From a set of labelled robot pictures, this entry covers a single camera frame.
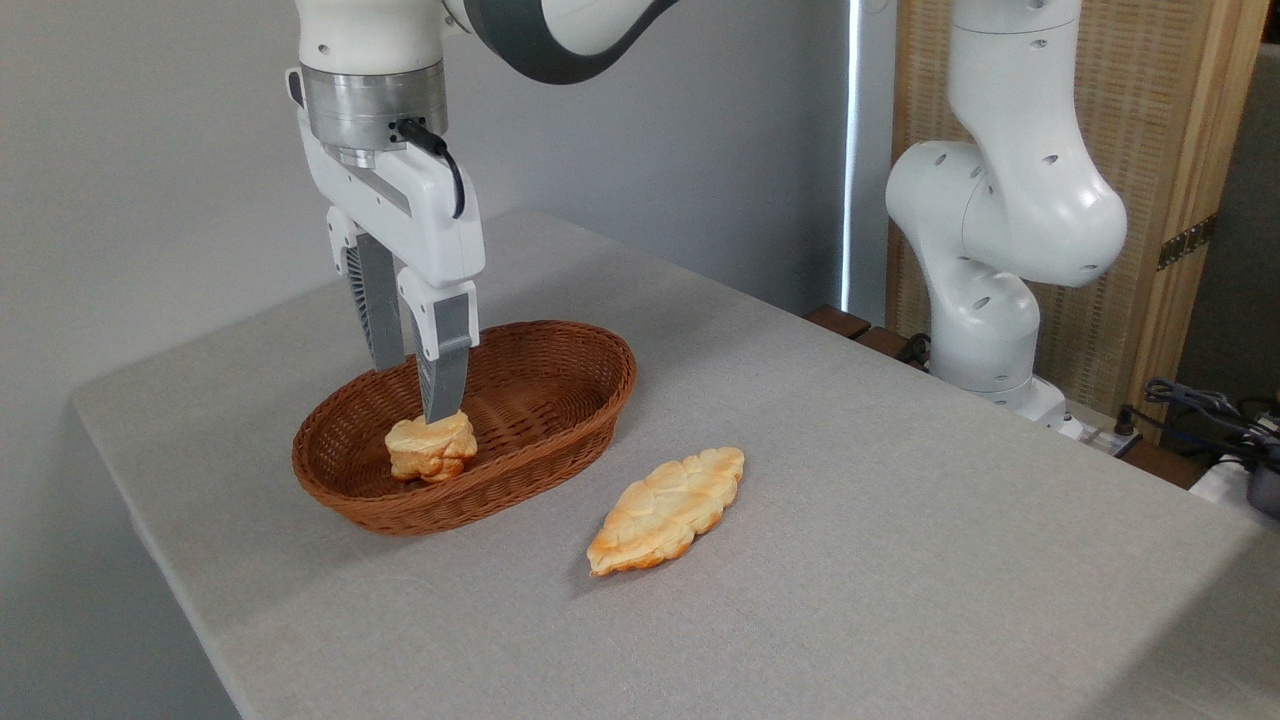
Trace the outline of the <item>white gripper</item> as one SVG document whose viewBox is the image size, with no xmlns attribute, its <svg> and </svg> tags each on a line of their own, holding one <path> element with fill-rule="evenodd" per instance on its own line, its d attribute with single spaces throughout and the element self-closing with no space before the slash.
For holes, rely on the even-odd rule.
<svg viewBox="0 0 1280 720">
<path fill-rule="evenodd" d="M 413 318 L 425 421 L 454 415 L 468 352 L 480 345 L 471 279 L 485 266 L 485 250 L 474 183 L 461 173 L 465 210 L 454 219 L 447 161 L 404 145 L 376 152 L 372 169 L 347 167 L 315 138 L 305 110 L 297 111 L 297 126 L 311 176 L 335 205 L 326 213 L 332 256 L 349 283 L 374 368 L 404 360 L 393 252 L 408 265 L 397 283 Z"/>
</svg>

